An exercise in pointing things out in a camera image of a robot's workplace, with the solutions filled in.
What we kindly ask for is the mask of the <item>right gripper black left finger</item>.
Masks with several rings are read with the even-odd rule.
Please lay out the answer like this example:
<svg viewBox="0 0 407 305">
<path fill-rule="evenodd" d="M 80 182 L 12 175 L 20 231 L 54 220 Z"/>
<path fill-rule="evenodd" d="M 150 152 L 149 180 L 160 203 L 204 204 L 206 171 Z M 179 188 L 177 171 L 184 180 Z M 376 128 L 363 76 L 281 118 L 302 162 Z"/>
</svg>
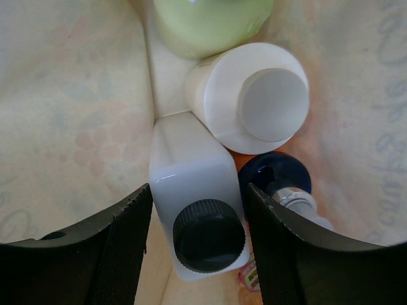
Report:
<svg viewBox="0 0 407 305">
<path fill-rule="evenodd" d="M 133 304 L 151 221 L 148 184 L 76 224 L 1 245 L 1 304 Z"/>
</svg>

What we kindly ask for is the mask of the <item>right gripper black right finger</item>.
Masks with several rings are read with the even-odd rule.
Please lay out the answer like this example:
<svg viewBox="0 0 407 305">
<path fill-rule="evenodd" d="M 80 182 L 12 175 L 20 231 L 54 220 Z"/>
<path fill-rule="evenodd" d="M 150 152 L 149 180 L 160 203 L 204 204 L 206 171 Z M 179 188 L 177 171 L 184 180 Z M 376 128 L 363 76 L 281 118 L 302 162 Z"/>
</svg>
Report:
<svg viewBox="0 0 407 305">
<path fill-rule="evenodd" d="M 382 247 L 325 229 L 254 184 L 245 191 L 264 304 L 406 304 L 406 244 Z"/>
</svg>

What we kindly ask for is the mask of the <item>beige canvas bag orange handles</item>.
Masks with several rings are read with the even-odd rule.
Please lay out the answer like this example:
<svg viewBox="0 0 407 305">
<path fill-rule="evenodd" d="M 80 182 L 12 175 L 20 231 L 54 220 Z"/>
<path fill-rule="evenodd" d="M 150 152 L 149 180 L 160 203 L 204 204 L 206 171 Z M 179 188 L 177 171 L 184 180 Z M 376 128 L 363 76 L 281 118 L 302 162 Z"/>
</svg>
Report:
<svg viewBox="0 0 407 305">
<path fill-rule="evenodd" d="M 276 1 L 254 41 L 310 82 L 282 151 L 335 229 L 406 241 L 406 2 Z M 1 2 L 1 243 L 79 222 L 148 179 L 154 120 L 184 112 L 195 62 L 160 39 L 152 1 Z"/>
</svg>

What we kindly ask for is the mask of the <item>white square bottle black cap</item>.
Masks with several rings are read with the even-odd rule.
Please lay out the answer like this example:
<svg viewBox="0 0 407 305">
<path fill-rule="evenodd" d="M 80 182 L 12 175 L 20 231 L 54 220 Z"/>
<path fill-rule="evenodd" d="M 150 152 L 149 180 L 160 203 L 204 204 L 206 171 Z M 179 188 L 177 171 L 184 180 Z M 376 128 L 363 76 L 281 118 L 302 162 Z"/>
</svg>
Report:
<svg viewBox="0 0 407 305">
<path fill-rule="evenodd" d="M 249 260 L 235 162 L 194 114 L 156 122 L 149 186 L 181 279 L 219 275 Z"/>
</svg>

